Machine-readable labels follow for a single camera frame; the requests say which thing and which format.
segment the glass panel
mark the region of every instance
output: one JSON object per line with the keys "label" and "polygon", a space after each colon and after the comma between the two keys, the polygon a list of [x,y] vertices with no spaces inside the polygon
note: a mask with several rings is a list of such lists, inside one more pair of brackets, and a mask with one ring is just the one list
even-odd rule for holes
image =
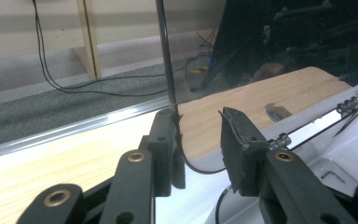
{"label": "glass panel", "polygon": [[0,155],[167,106],[153,0],[19,2],[0,1]]}
{"label": "glass panel", "polygon": [[161,1],[183,150],[201,171],[224,168],[223,106],[263,129],[358,84],[358,1]]}

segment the wooden surface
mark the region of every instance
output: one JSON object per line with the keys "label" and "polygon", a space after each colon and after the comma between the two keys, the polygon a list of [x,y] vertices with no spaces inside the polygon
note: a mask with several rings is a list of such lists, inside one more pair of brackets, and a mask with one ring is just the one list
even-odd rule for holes
{"label": "wooden surface", "polygon": [[90,189],[148,135],[156,112],[0,157],[0,223],[15,223],[34,197],[59,183]]}
{"label": "wooden surface", "polygon": [[218,111],[224,106],[239,109],[263,129],[273,123],[266,114],[268,104],[284,106],[295,114],[349,87],[337,77],[309,67],[179,105],[185,154],[195,159],[220,148]]}

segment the brass ring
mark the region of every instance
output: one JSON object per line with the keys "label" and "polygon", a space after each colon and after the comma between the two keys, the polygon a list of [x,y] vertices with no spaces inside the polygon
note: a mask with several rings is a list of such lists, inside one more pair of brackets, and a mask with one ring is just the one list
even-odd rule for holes
{"label": "brass ring", "polygon": [[145,154],[140,152],[131,153],[130,156],[128,157],[129,161],[133,161],[133,162],[142,161],[144,158],[145,158]]}
{"label": "brass ring", "polygon": [[59,189],[48,195],[45,198],[44,203],[47,207],[55,207],[68,201],[71,197],[71,191],[68,189]]}
{"label": "brass ring", "polygon": [[287,152],[277,152],[275,153],[275,158],[280,161],[293,161],[295,157]]}

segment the white surface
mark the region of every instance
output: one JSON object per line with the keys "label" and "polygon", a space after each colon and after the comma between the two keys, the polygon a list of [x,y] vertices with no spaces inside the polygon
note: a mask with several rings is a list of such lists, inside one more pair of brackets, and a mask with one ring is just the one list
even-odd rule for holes
{"label": "white surface", "polygon": [[[262,133],[267,139],[282,133],[282,130],[286,132],[289,131],[287,133],[290,133],[290,130],[294,130],[302,125],[304,121],[306,121],[305,119],[307,119],[308,122],[317,119],[321,114],[332,109],[331,106],[334,108],[337,103],[351,98],[356,90],[358,90],[358,86],[351,90],[344,91],[289,119],[284,119],[263,130]],[[354,189],[358,186],[358,118],[356,118],[344,132],[334,137],[341,125],[342,122],[340,122],[339,125],[333,126],[328,131],[309,141],[306,145],[296,149],[295,152],[310,165],[312,172],[314,172],[325,185],[352,195]],[[321,178],[321,176],[325,175],[328,171],[336,173],[345,183],[334,175]],[[225,201],[226,208],[221,210],[223,213],[221,217],[228,218],[224,223],[263,223],[258,209],[258,203],[255,203],[250,198],[242,198],[238,194],[231,196],[231,198],[228,197]],[[233,210],[240,212],[234,216],[232,214]],[[209,216],[208,224],[214,223],[213,217],[214,212]]]}
{"label": "white surface", "polygon": [[330,125],[341,120],[341,115],[338,114],[336,110],[331,111],[330,113],[324,115],[323,117],[314,120],[313,122],[302,127],[298,131],[290,133],[288,136],[292,139],[292,143],[287,146],[289,149],[293,149],[300,145],[301,143],[307,141],[311,136],[319,133],[320,131],[326,129]]}
{"label": "white surface", "polygon": [[201,175],[186,167],[186,189],[172,188],[170,197],[156,198],[156,223],[205,223],[229,184],[226,171]]}

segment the transparent acrylic sheet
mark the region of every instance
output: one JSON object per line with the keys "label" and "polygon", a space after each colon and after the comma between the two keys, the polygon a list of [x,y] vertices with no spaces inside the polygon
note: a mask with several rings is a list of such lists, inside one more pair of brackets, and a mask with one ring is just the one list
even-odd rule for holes
{"label": "transparent acrylic sheet", "polygon": [[[217,110],[223,107],[211,111],[206,101],[251,105],[253,98],[274,88],[256,82],[310,66],[348,87],[358,84],[358,1],[158,1],[164,5],[183,150],[201,171],[224,168],[216,140]],[[323,93],[332,89],[323,88],[327,80],[317,85]],[[245,86],[255,90],[236,95]],[[326,98],[344,90],[327,92]],[[258,109],[266,113],[269,104]]]}
{"label": "transparent acrylic sheet", "polygon": [[[358,187],[358,116],[336,135],[346,121],[334,125],[294,152],[324,185],[353,196]],[[267,128],[263,134],[272,136],[271,130]],[[206,223],[216,223],[216,211],[218,223],[264,223],[257,198],[241,197],[232,189],[227,189]]]}

